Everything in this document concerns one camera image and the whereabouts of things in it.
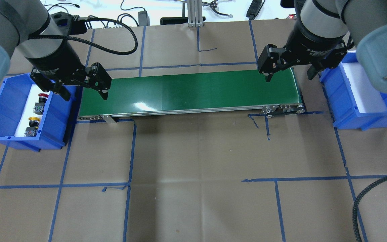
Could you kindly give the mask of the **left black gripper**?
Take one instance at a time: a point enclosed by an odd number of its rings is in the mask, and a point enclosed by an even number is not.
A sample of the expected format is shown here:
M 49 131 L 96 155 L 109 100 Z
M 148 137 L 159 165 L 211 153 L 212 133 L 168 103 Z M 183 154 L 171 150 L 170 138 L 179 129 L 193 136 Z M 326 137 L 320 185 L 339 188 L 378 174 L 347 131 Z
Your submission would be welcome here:
M 70 101 L 71 92 L 62 85 L 81 85 L 98 91 L 103 100 L 107 100 L 112 78 L 101 65 L 93 63 L 86 67 L 68 42 L 62 42 L 52 54 L 30 58 L 37 73 L 31 73 L 31 79 L 42 91 L 54 91 L 58 84 L 57 95 L 65 101 Z

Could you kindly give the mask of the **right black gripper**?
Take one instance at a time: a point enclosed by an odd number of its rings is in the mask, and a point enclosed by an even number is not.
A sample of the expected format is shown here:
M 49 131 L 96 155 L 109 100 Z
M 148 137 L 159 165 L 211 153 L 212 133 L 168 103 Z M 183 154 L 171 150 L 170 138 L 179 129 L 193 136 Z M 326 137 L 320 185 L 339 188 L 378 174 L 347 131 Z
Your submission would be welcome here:
M 334 69 L 347 54 L 343 37 L 348 29 L 341 20 L 297 20 L 284 47 L 267 44 L 258 58 L 258 72 L 270 82 L 273 74 L 292 66 L 311 64 L 309 80 L 324 69 Z

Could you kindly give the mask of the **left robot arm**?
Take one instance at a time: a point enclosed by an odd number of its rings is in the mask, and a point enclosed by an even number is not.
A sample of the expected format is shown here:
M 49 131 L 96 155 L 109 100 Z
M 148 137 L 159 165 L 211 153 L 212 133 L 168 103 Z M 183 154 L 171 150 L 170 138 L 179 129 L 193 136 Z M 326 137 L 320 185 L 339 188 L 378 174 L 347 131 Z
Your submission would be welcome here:
M 86 32 L 84 21 L 64 12 L 49 14 L 38 0 L 0 0 L 0 82 L 17 50 L 32 64 L 30 77 L 42 91 L 69 101 L 67 86 L 79 85 L 107 99 L 112 78 L 100 63 L 83 65 L 69 43 L 72 34 Z

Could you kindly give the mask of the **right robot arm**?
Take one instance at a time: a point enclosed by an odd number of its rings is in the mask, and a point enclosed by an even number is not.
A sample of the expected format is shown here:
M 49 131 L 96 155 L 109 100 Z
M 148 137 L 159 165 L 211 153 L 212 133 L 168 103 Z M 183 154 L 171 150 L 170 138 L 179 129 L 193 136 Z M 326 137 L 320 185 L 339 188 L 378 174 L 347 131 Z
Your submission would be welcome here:
M 279 71 L 310 65 L 308 78 L 334 69 L 351 47 L 371 85 L 387 93 L 387 0 L 282 0 L 294 8 L 294 28 L 282 48 L 264 47 L 258 72 L 269 82 Z

